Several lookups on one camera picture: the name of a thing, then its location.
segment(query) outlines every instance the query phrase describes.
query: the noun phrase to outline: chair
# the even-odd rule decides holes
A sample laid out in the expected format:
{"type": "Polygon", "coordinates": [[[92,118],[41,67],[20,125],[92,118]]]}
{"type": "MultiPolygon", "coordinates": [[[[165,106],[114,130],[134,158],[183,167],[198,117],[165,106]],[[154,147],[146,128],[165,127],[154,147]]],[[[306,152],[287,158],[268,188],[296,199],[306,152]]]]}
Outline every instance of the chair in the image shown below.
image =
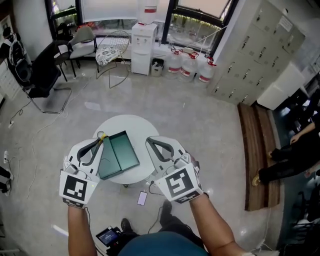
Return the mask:
{"type": "Polygon", "coordinates": [[[42,113],[60,114],[65,110],[68,99],[71,95],[71,88],[53,88],[58,78],[61,76],[60,70],[55,65],[54,60],[55,42],[50,43],[32,63],[32,76],[30,85],[20,85],[23,92],[32,101],[35,107],[42,113]],[[47,98],[50,90],[55,91],[68,90],[69,94],[60,111],[46,111],[41,109],[34,101],[34,98],[47,98]]]}
{"type": "Polygon", "coordinates": [[[95,53],[97,51],[97,41],[96,36],[93,33],[91,27],[83,26],[79,28],[72,40],[69,42],[71,54],[70,62],[73,70],[74,77],[76,77],[76,72],[72,60],[75,60],[78,67],[80,68],[80,63],[77,61],[78,58],[95,53]]]}
{"type": "Polygon", "coordinates": [[[125,31],[118,30],[118,31],[110,33],[105,38],[103,38],[103,40],[99,43],[99,46],[96,50],[96,53],[95,53],[95,60],[97,62],[96,79],[98,79],[103,73],[109,71],[109,88],[110,89],[121,84],[128,77],[128,75],[129,75],[128,67],[126,64],[124,64],[125,68],[126,68],[126,72],[127,72],[125,78],[122,79],[122,81],[118,82],[117,84],[111,86],[111,84],[110,84],[110,70],[118,67],[117,62],[116,61],[114,62],[115,63],[114,67],[108,68],[98,75],[99,66],[106,66],[110,62],[112,62],[115,59],[120,58],[120,57],[122,58],[123,63],[125,63],[125,60],[123,58],[123,54],[127,50],[129,42],[130,42],[130,35],[125,31]]]}
{"type": "Polygon", "coordinates": [[[66,60],[69,60],[70,58],[70,55],[71,55],[71,51],[68,47],[68,44],[69,42],[68,41],[64,41],[64,40],[56,40],[54,41],[54,50],[53,50],[53,54],[54,54],[54,64],[56,66],[59,66],[60,67],[60,71],[62,72],[63,74],[63,77],[65,79],[66,82],[68,82],[67,78],[66,78],[66,75],[64,73],[64,70],[62,69],[62,63],[64,63],[65,65],[66,64],[66,60]],[[60,49],[59,49],[59,46],[66,46],[67,48],[67,51],[66,52],[63,52],[61,53],[60,52],[60,49]]]}

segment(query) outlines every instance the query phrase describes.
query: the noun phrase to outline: black backpack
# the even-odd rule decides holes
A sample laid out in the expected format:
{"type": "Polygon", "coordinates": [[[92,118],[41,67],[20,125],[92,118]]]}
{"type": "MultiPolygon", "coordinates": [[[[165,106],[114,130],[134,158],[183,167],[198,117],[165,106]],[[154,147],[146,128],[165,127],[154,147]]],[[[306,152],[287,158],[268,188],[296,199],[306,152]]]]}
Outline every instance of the black backpack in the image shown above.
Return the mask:
{"type": "Polygon", "coordinates": [[[66,23],[61,23],[56,29],[56,40],[70,41],[74,36],[66,23]]]}

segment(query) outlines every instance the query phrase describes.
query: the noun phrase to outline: round white table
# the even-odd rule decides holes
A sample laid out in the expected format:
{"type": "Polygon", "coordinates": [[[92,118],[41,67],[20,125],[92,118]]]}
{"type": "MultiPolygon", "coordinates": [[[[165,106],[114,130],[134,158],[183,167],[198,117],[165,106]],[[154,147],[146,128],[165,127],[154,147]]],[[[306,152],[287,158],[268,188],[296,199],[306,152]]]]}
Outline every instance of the round white table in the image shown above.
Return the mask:
{"type": "Polygon", "coordinates": [[[93,138],[97,137],[99,131],[103,131],[108,136],[126,131],[140,162],[140,165],[109,178],[109,181],[127,185],[140,182],[154,172],[155,167],[146,148],[146,139],[149,136],[158,136],[159,133],[149,121],[137,115],[122,114],[102,123],[94,132],[93,138]]]}

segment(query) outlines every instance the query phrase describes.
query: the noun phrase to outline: hand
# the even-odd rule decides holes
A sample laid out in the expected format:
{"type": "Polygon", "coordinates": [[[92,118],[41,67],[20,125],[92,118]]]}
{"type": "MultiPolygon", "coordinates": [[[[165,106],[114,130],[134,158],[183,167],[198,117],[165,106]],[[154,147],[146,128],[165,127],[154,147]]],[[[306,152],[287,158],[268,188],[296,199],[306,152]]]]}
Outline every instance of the hand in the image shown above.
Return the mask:
{"type": "Polygon", "coordinates": [[[294,136],[290,139],[290,145],[291,145],[292,143],[296,143],[296,142],[299,140],[299,138],[300,138],[300,135],[299,135],[299,134],[294,135],[294,136]]]}

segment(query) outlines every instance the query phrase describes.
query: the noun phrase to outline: chair cushion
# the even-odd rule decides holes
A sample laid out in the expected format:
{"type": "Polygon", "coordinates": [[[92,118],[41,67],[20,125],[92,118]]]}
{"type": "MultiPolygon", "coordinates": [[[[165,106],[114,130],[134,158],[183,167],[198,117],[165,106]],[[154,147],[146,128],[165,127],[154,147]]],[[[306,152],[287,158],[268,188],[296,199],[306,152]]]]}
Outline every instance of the chair cushion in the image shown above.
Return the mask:
{"type": "Polygon", "coordinates": [[[73,46],[73,52],[70,55],[70,59],[76,59],[95,52],[95,46],[93,44],[78,43],[73,46]]]}
{"type": "Polygon", "coordinates": [[[113,46],[104,46],[96,51],[95,59],[100,66],[105,66],[114,59],[118,58],[120,54],[121,52],[119,49],[113,46]]]}

